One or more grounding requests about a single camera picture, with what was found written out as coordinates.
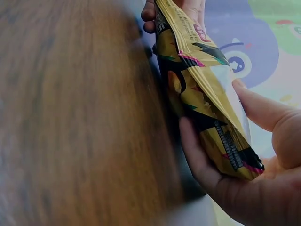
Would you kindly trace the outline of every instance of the cartoon character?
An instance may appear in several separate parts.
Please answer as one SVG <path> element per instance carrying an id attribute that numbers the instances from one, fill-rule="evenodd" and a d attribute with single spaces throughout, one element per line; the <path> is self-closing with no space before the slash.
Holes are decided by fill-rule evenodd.
<path id="1" fill-rule="evenodd" d="M 299 0 L 249 0 L 254 16 L 266 21 L 279 47 L 290 54 L 301 54 L 301 3 Z"/>
<path id="2" fill-rule="evenodd" d="M 268 24 L 257 19 L 247 0 L 206 2 L 207 34 L 226 56 L 237 78 L 251 88 L 275 71 L 279 52 Z"/>

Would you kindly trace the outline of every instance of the hand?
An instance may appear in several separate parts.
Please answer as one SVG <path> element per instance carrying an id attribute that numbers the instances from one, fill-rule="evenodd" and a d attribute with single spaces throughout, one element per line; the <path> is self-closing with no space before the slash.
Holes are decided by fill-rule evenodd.
<path id="1" fill-rule="evenodd" d="M 183 11 L 206 32 L 204 24 L 205 0 L 174 0 Z M 144 30 L 147 33 L 155 32 L 154 20 L 156 17 L 154 0 L 146 0 L 141 18 L 145 21 Z"/>
<path id="2" fill-rule="evenodd" d="M 236 221 L 245 225 L 301 225 L 301 111 L 279 104 L 234 81 L 247 116 L 273 132 L 275 157 L 253 181 L 222 175 L 211 165 L 191 122 L 180 120 L 182 145 L 194 178 Z"/>

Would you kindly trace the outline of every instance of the red logo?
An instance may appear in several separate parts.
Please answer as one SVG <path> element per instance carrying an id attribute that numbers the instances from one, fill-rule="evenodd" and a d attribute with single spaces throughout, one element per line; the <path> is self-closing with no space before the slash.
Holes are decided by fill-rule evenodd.
<path id="1" fill-rule="evenodd" d="M 203 42 L 211 42 L 210 40 L 206 39 L 206 34 L 205 34 L 205 32 L 203 31 L 203 29 L 200 26 L 194 24 L 193 27 L 194 27 L 194 29 L 196 30 L 196 32 L 198 33 L 200 39 Z"/>

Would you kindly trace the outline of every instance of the cartoon play mat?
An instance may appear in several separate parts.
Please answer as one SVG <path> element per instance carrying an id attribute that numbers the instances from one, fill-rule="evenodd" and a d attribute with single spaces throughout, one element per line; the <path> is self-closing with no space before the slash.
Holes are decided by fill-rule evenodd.
<path id="1" fill-rule="evenodd" d="M 300 0 L 206 0 L 205 26 L 236 77 L 250 90 L 300 108 Z M 155 35 L 146 39 L 152 47 Z M 157 65 L 155 56 L 152 61 Z M 250 129 L 258 155 L 275 155 L 271 133 L 252 122 Z"/>

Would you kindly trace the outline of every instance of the yellow plastic bag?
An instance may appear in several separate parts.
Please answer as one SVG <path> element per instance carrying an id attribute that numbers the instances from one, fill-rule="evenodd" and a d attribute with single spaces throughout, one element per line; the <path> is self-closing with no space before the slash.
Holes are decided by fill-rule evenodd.
<path id="1" fill-rule="evenodd" d="M 193 120 L 220 172 L 256 178 L 264 166 L 250 147 L 248 120 L 225 56 L 172 0 L 155 3 L 158 63 L 173 109 Z"/>

